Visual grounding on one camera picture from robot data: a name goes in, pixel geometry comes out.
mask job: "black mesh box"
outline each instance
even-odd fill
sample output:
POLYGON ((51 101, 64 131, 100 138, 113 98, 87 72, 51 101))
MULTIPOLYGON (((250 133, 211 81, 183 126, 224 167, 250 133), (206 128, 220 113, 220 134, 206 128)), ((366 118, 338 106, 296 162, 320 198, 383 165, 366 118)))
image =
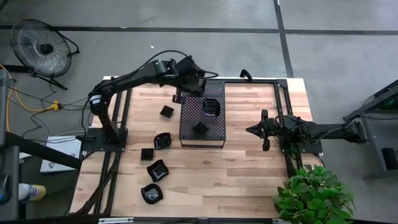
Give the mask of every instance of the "black mesh box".
POLYGON ((208 80, 205 91, 201 96, 192 96, 182 93, 183 100, 180 118, 180 142, 182 147, 224 147, 226 139, 225 131, 225 83, 216 80, 208 80), (220 103, 220 115, 211 116, 203 110, 205 98, 216 99, 220 103), (208 128, 206 133, 199 137, 194 132, 194 127, 201 123, 208 128))

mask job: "wooden tabletop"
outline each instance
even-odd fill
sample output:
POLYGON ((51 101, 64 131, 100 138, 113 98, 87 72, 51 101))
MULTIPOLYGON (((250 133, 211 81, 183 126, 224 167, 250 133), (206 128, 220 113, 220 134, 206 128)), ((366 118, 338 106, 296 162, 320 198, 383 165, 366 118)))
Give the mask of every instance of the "wooden tabletop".
MULTIPOLYGON (((303 79, 288 78, 287 82, 294 115, 311 121, 303 79)), ((278 217, 272 196, 287 180, 285 158, 274 138, 270 138, 270 150, 263 152, 262 140, 245 131, 260 121, 263 109, 268 110, 270 117, 277 116, 274 87, 270 84, 226 84, 225 92, 224 148, 195 149, 182 148, 178 140, 181 106, 172 103, 175 88, 143 85, 133 89, 127 121, 129 136, 119 166, 112 216, 278 217), (159 114, 164 105, 175 109, 170 119, 159 114), (172 134, 170 149, 155 151, 153 161, 141 161, 141 149, 154 147, 154 137, 163 132, 172 134), (148 205, 140 189, 152 183, 146 167, 159 159, 163 159, 170 175, 156 183, 164 199, 148 205)), ((93 126, 101 126, 97 118, 93 126)), ((103 152, 95 152, 83 161, 71 212, 77 211, 97 187, 103 157, 103 152)), ((313 155, 303 154, 302 159, 304 164, 320 165, 313 155)))

